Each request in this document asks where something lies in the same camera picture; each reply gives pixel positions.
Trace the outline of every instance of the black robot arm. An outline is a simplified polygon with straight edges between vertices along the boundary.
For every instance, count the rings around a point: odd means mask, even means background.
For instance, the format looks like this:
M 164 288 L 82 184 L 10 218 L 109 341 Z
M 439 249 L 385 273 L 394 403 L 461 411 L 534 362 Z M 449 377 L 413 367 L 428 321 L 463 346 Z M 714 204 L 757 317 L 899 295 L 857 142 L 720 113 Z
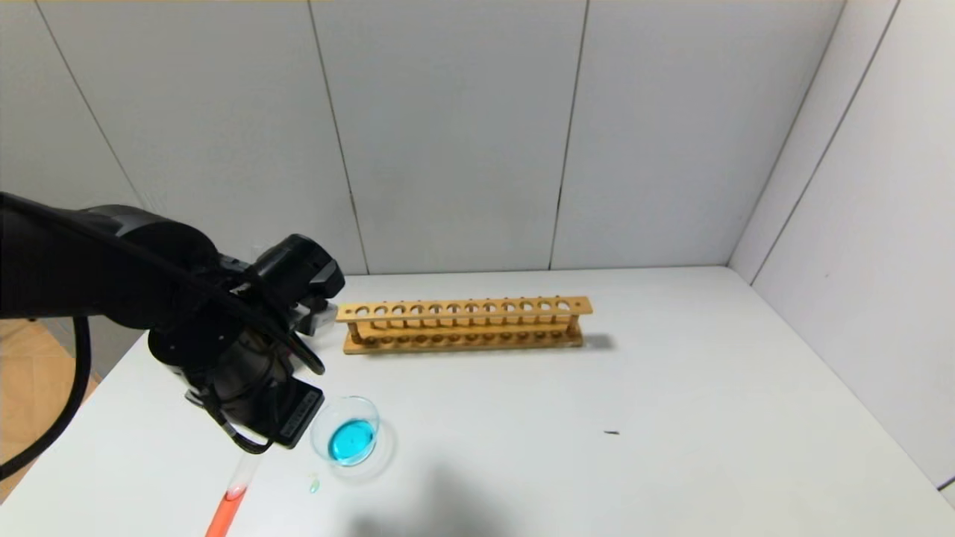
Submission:
M 292 377 L 290 356 L 325 371 L 296 331 L 313 331 L 345 278 L 306 237 L 290 235 L 249 265 L 195 228 L 134 207 L 72 211 L 0 193 L 0 255 L 0 318 L 71 316 L 85 327 L 84 317 L 103 314 L 151 330 L 153 355 L 246 451 L 293 446 L 322 403 L 321 390 Z

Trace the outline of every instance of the white table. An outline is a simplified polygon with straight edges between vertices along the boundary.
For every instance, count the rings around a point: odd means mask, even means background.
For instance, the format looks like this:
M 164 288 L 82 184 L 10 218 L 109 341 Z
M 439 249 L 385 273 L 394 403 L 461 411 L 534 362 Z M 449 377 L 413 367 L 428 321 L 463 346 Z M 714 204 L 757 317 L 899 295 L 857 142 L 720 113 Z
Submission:
M 726 268 L 350 277 L 339 300 L 538 294 L 590 296 L 586 348 L 367 357 L 342 355 L 344 327 L 315 338 L 328 373 L 302 377 L 373 400 L 391 463 L 359 480 L 308 438 L 273 448 L 230 536 L 955 535 L 955 510 Z M 0 506 L 0 535 L 202 535 L 240 452 L 182 392 L 140 340 Z

